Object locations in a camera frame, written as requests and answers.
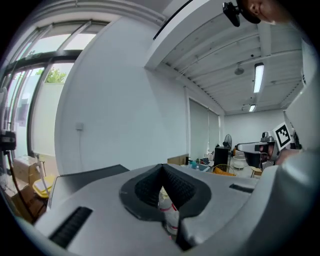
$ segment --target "black vent grille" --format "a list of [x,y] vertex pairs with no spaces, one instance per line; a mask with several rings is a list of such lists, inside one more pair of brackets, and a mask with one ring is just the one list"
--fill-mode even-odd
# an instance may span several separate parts
[[50,240],[66,248],[86,222],[92,210],[86,207],[77,208],[67,220],[50,236]]

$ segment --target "ceiling lamp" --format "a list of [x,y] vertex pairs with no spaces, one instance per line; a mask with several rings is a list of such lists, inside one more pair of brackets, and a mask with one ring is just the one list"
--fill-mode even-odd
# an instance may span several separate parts
[[238,63],[238,67],[236,68],[236,70],[234,71],[234,73],[239,76],[242,75],[245,72],[245,70],[240,66],[240,63]]
[[258,63],[254,65],[254,87],[253,92],[256,94],[260,92],[262,79],[264,76],[265,65]]
[[256,105],[252,104],[252,105],[251,105],[251,107],[250,107],[250,109],[249,109],[249,112],[254,111],[254,110],[255,110],[255,108],[256,108]]

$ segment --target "black slot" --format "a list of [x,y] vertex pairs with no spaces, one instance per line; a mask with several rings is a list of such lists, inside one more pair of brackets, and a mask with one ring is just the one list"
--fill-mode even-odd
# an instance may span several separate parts
[[241,185],[237,185],[237,184],[231,184],[229,186],[229,188],[233,189],[233,190],[239,190],[242,192],[250,193],[250,194],[254,191],[254,189],[251,187],[245,187],[245,186],[241,186]]
[[71,240],[76,236],[82,225],[86,222],[92,210],[86,207],[77,208],[64,223],[50,236],[50,240],[67,248]]

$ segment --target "cardboard box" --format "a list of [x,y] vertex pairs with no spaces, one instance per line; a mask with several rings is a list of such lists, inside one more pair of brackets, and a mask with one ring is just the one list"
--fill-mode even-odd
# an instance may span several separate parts
[[183,154],[176,157],[168,158],[167,164],[176,164],[178,166],[186,164],[186,158],[189,157],[189,154]]
[[36,220],[45,212],[46,206],[42,201],[40,201],[35,197],[35,192],[33,188],[29,184],[23,182],[22,180],[17,179],[18,188],[22,194],[24,201],[26,202],[26,205],[28,206],[33,216],[32,218],[28,213],[28,210],[26,209],[25,205],[23,204],[16,190],[12,177],[7,175],[6,180],[7,181],[6,181],[5,187],[2,186],[2,188],[4,189],[5,193],[10,197],[11,202],[15,206],[15,209],[13,209],[13,212],[17,216],[22,216],[26,221],[32,223],[33,219]]
[[31,187],[35,181],[41,179],[37,168],[37,159],[31,156],[20,156],[13,160],[13,171],[15,177]]

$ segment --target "roller blind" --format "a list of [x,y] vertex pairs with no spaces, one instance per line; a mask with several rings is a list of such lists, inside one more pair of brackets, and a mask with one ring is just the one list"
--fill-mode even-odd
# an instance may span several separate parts
[[208,147],[208,110],[190,100],[190,159],[203,158]]
[[55,122],[63,83],[45,83],[40,87],[32,120],[32,151],[55,156]]
[[219,116],[212,111],[208,111],[209,115],[209,150],[215,150],[219,143]]

